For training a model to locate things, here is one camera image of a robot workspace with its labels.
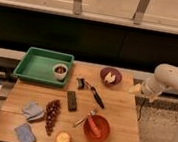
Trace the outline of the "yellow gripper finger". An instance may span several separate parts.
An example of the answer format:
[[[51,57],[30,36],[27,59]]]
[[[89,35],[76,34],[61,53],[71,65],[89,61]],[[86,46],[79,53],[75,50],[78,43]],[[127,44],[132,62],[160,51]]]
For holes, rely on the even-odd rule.
[[[132,86],[131,88],[128,89],[129,93],[132,93],[133,95],[141,93],[141,88],[142,86],[137,83],[135,86]]]

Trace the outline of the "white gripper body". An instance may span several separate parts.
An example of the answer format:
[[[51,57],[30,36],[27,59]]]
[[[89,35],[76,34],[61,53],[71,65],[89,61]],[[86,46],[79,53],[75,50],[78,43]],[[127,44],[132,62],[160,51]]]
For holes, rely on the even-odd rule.
[[[163,86],[155,78],[150,77],[142,81],[141,91],[146,96],[159,96],[162,94]]]

